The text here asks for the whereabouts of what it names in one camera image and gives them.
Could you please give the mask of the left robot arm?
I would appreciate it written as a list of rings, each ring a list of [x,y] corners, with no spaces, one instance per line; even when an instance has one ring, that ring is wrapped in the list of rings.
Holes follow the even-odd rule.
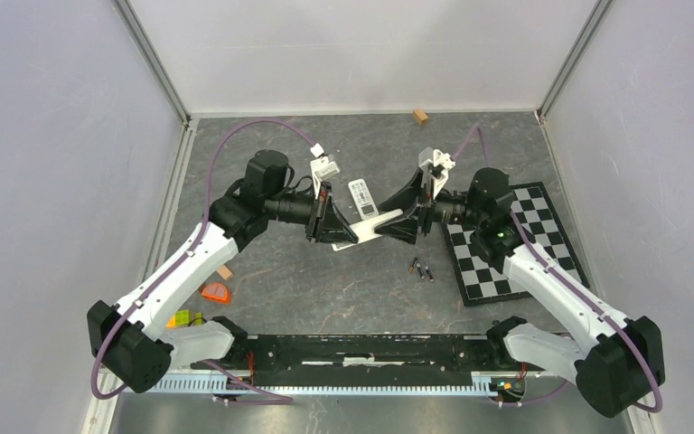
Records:
[[[106,367],[133,392],[155,386],[167,371],[218,361],[241,366],[248,345],[228,322],[170,331],[167,324],[179,307],[215,270],[242,252],[278,221],[300,224],[312,242],[355,243],[358,235],[333,204],[329,178],[339,167],[327,155],[312,160],[311,187],[298,190],[286,155],[257,152],[245,174],[210,204],[188,240],[139,287],[113,305],[98,301],[87,313],[95,362],[91,379]]]

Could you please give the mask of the AAA battery gold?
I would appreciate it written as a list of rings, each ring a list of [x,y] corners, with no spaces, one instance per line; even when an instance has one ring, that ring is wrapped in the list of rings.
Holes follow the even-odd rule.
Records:
[[[411,273],[414,272],[414,270],[417,268],[417,264],[418,264],[418,257],[415,257],[415,258],[411,261],[411,263],[410,263],[410,265],[409,265],[409,267],[408,267],[408,273],[409,273],[409,274],[411,274]]]

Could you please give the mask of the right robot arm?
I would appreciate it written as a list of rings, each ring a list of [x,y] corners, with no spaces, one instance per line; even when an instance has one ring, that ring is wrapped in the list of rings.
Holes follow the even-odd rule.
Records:
[[[444,176],[438,168],[419,168],[380,204],[382,212],[399,216],[375,231],[413,244],[434,223],[470,229],[473,255],[527,290],[568,333],[561,337],[511,317],[488,331],[488,362],[498,369],[521,362],[554,373],[608,418],[632,406],[662,411],[665,367],[657,324],[647,316],[632,319],[607,304],[552,259],[514,214],[517,195],[504,172],[479,169],[464,193],[446,191]]]

